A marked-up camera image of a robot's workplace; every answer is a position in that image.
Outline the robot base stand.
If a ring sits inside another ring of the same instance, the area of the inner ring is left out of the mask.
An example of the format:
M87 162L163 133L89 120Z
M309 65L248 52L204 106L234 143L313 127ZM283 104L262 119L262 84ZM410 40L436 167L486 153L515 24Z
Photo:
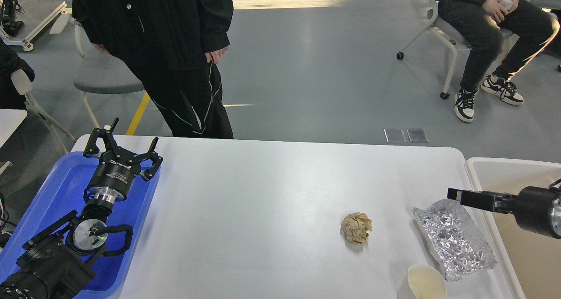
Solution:
M1 41L9 46L34 49L34 39L50 23L69 11L67 3L54 0L0 0Z

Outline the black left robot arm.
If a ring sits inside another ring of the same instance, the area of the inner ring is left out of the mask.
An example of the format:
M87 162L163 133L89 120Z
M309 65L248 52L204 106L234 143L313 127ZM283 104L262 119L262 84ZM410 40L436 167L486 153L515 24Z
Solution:
M106 299L124 282L163 158L119 146L118 123L54 165L1 253L3 299Z

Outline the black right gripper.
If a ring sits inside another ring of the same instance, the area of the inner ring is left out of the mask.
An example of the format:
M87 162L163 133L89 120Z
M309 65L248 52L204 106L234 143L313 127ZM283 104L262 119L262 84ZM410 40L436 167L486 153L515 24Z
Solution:
M560 194L559 179L546 188L525 187L518 195L447 189L447 199L489 212L511 213L521 229L555 239L561 238Z

